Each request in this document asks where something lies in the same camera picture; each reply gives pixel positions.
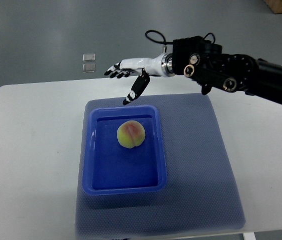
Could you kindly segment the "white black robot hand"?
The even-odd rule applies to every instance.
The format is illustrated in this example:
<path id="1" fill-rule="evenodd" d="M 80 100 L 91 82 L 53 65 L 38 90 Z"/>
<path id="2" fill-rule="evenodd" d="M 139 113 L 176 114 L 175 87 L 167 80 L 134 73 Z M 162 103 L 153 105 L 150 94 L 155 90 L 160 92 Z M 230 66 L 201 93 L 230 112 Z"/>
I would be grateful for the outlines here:
<path id="1" fill-rule="evenodd" d="M 131 87 L 128 96 L 123 100 L 123 105 L 127 105 L 138 99 L 150 82 L 150 77 L 172 77 L 172 54 L 162 53 L 156 58 L 129 58 L 111 66 L 105 73 L 110 78 L 128 77 L 138 74 L 137 79 Z"/>

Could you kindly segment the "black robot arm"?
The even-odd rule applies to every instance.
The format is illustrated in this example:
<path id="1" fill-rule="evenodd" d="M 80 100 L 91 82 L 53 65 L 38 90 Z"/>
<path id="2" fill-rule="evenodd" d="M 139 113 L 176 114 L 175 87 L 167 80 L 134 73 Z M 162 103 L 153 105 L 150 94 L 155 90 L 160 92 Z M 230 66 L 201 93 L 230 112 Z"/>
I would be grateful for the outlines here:
<path id="1" fill-rule="evenodd" d="M 173 41 L 163 38 L 155 43 L 163 46 L 164 54 L 167 46 L 172 46 L 172 52 L 163 59 L 163 70 L 196 81 L 203 95 L 216 88 L 228 93 L 244 92 L 282 105 L 282 65 L 246 54 L 223 53 L 211 32 Z"/>

